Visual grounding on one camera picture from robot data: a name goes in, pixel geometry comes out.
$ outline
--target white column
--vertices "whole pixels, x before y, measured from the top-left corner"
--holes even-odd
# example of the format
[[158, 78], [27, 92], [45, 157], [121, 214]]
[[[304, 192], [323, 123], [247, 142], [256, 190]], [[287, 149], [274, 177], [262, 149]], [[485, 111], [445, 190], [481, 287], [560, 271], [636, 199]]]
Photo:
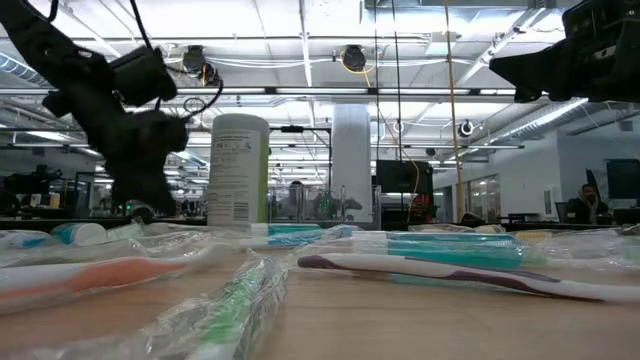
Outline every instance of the white column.
[[346, 198], [362, 205], [361, 210], [347, 210], [356, 222], [372, 221], [370, 121], [366, 104], [333, 106], [331, 187], [339, 194], [344, 186]]

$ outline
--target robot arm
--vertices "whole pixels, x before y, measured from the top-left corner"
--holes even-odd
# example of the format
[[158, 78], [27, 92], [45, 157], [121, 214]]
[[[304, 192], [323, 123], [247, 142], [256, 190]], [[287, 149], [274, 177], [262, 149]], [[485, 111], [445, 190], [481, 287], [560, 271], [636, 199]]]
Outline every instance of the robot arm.
[[563, 17], [566, 38], [538, 53], [496, 58], [489, 67], [516, 86], [516, 102], [639, 102], [640, 2], [585, 0]]
[[106, 160], [119, 197], [173, 214], [163, 167], [170, 152], [185, 149], [186, 121], [159, 110], [129, 113], [177, 95], [158, 50], [141, 47], [108, 63], [77, 46], [25, 0], [3, 0], [0, 23], [24, 60], [53, 87], [43, 105], [55, 116], [72, 114], [89, 145]]

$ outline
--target white bottle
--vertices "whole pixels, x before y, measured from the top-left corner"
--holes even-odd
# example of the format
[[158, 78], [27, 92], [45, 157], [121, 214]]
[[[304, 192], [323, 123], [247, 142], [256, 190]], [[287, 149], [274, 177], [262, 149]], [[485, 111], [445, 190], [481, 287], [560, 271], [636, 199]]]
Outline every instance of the white bottle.
[[267, 221], [269, 123], [245, 114], [216, 117], [211, 127], [207, 224]]

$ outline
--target desk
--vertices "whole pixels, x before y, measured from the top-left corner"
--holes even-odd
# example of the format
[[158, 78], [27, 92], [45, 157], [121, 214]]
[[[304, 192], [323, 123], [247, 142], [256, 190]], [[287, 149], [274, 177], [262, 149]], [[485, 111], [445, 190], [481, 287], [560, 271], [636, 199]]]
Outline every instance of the desk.
[[[244, 260], [0, 317], [2, 353], [135, 331], [222, 286]], [[640, 285], [637, 280], [615, 277]], [[637, 359], [640, 306], [292, 272], [261, 360]]]

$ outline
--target table surface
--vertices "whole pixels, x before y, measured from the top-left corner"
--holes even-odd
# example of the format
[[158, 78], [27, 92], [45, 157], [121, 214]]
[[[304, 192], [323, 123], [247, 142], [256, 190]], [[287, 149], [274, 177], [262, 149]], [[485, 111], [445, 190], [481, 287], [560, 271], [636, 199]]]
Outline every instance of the table surface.
[[[133, 332], [181, 300], [221, 287], [243, 260], [238, 254], [182, 278], [0, 316], [0, 358], [29, 347]], [[640, 285], [633, 275], [588, 278]], [[295, 271], [259, 358], [637, 359], [639, 310], [637, 305]]]

